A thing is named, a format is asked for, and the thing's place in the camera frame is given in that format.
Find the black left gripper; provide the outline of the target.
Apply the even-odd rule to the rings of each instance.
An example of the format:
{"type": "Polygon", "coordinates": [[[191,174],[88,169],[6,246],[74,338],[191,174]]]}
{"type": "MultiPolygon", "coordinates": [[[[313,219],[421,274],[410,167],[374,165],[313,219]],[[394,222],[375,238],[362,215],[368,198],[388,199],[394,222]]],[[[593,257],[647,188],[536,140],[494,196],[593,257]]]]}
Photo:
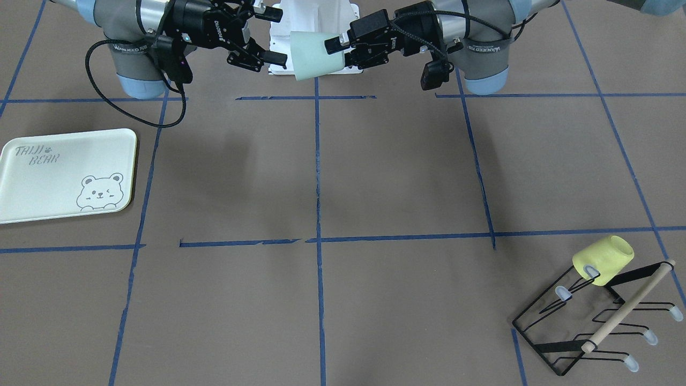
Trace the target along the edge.
{"type": "Polygon", "coordinates": [[[324,41],[328,55],[345,53],[345,67],[366,69],[385,64],[388,54],[400,51],[403,56],[418,54],[426,46],[431,58],[439,59],[434,48],[441,48],[438,17],[434,14],[413,16],[413,13],[433,11],[431,2],[419,2],[394,11],[390,20],[386,9],[369,14],[350,23],[344,36],[334,36],[324,41]]]}

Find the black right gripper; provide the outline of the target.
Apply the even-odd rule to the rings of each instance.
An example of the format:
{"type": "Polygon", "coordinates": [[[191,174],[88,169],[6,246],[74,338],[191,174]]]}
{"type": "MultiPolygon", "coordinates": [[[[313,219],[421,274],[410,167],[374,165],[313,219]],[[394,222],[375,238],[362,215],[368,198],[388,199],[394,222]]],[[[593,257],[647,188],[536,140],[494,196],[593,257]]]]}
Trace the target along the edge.
{"type": "Polygon", "coordinates": [[[286,68],[287,54],[265,50],[250,41],[248,19],[279,24],[280,8],[263,1],[175,1],[171,8],[170,36],[192,46],[229,50],[226,63],[260,72],[265,64],[286,68]]]}

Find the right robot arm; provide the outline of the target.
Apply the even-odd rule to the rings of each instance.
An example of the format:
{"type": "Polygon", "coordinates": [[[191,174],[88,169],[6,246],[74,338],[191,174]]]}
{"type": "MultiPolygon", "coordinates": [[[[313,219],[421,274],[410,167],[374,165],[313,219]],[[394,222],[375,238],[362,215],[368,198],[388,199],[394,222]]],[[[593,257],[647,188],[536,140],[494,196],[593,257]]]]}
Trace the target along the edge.
{"type": "Polygon", "coordinates": [[[258,72],[285,66],[287,55],[265,50],[249,19],[279,23],[281,9],[261,1],[61,1],[100,27],[122,89],[132,98],[160,96],[165,81],[189,84],[187,56],[197,48],[228,51],[228,64],[258,72]]]}

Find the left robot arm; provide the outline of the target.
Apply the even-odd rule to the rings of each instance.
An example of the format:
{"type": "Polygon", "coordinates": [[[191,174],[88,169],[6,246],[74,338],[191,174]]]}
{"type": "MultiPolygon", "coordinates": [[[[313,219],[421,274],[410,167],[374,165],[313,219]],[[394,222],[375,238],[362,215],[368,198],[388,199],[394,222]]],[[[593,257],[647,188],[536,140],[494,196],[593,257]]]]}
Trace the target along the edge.
{"type": "Polygon", "coordinates": [[[347,68],[374,68],[392,52],[404,56],[424,50],[431,61],[421,76],[423,90],[434,90],[461,72],[477,95],[501,90],[508,78],[510,45],[525,25],[556,1],[424,1],[399,8],[390,19],[380,10],[351,22],[347,41],[328,38],[327,54],[342,54],[347,68]]]}

